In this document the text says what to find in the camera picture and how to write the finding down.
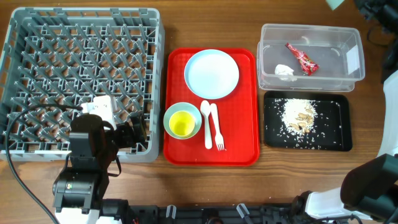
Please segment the light blue bowl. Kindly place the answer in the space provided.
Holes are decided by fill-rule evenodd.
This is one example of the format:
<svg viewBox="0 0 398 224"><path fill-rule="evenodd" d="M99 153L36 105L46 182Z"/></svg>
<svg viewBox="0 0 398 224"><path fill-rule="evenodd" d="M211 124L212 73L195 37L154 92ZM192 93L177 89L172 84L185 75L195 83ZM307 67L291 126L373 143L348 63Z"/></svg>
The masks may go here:
<svg viewBox="0 0 398 224"><path fill-rule="evenodd" d="M187 138L179 138L178 136L174 135L174 133L169 128L169 120L172 114L177 111L188 111L193 115L195 118L195 128L193 132ZM188 139L196 135L196 133L201 128L202 118L199 110L192 104L186 102L179 102L172 105L164 114L164 129L165 131L175 139Z"/></svg>

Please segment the white plastic spoon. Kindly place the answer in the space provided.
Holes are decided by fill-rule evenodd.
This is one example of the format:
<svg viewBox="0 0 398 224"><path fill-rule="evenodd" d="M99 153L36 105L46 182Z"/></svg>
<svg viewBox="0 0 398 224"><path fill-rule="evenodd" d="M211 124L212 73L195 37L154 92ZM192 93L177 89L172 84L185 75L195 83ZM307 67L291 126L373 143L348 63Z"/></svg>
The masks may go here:
<svg viewBox="0 0 398 224"><path fill-rule="evenodd" d="M205 147L211 149L213 147L211 140L211 131L209 124L209 115L211 113L210 104L208 101L203 100L200 105L200 113L204 118L204 130L205 130Z"/></svg>

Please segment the white napkin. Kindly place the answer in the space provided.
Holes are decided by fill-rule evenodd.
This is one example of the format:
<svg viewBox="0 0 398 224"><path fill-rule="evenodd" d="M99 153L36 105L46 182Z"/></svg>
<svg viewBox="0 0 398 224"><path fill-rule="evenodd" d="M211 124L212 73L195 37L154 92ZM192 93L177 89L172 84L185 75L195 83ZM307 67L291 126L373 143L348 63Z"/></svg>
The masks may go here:
<svg viewBox="0 0 398 224"><path fill-rule="evenodd" d="M278 64L275 67L276 75L293 75L293 72L294 72L294 70L286 65Z"/></svg>

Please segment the rice and peanut scraps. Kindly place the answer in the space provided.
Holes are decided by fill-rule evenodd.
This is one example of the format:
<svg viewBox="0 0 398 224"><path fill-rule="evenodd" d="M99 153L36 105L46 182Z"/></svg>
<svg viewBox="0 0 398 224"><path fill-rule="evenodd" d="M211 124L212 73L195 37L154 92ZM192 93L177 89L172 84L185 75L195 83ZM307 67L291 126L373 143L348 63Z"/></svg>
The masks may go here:
<svg viewBox="0 0 398 224"><path fill-rule="evenodd" d="M341 106L335 101L268 98L264 141L272 147L343 150Z"/></svg>

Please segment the red snack wrapper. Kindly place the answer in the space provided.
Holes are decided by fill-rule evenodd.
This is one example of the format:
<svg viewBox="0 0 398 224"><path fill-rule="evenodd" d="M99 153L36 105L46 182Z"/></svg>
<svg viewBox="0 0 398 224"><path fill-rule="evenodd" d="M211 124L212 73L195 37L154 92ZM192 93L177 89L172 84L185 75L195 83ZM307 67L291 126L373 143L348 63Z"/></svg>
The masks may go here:
<svg viewBox="0 0 398 224"><path fill-rule="evenodd" d="M286 43L285 46L298 60L302 71L308 76L313 75L320 68L319 65L315 63L305 52L296 49L289 43Z"/></svg>

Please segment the yellow cup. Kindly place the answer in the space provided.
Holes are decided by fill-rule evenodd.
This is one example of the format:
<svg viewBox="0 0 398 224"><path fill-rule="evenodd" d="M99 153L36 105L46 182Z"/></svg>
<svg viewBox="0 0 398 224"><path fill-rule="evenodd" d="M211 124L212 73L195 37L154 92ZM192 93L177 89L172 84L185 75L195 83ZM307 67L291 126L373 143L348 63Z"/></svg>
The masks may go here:
<svg viewBox="0 0 398 224"><path fill-rule="evenodd" d="M187 138L195 128L195 118L188 111L177 111L170 117L169 128L179 138Z"/></svg>

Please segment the light green bowl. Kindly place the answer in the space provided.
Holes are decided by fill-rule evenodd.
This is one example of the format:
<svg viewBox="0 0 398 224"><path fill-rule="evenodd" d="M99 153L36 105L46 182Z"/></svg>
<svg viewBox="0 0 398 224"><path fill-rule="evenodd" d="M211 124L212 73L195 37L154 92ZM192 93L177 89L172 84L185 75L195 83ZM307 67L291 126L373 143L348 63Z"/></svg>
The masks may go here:
<svg viewBox="0 0 398 224"><path fill-rule="evenodd" d="M325 0L332 11L339 7L345 0Z"/></svg>

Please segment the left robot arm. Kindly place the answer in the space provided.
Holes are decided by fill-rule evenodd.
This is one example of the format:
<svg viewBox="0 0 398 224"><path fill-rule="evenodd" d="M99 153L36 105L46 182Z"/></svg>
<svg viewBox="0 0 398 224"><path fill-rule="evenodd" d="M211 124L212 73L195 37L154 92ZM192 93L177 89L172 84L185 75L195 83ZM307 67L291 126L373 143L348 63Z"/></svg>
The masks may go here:
<svg viewBox="0 0 398 224"><path fill-rule="evenodd" d="M142 114L130 122L112 126L95 114L84 114L71 123L71 153L53 183L53 205L60 223L137 223L138 216L127 200L105 199L113 176L112 162L119 162L121 148L144 144Z"/></svg>

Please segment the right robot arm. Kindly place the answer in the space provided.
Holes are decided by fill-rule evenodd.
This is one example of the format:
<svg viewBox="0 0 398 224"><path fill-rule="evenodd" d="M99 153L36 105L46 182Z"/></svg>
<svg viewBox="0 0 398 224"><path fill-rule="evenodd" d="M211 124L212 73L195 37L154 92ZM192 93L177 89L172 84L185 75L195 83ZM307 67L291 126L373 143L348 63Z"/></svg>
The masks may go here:
<svg viewBox="0 0 398 224"><path fill-rule="evenodd" d="M313 222L371 219L397 223L397 42L389 44L382 63L386 115L382 143L375 159L353 169L341 188L305 192L295 198L291 212Z"/></svg>

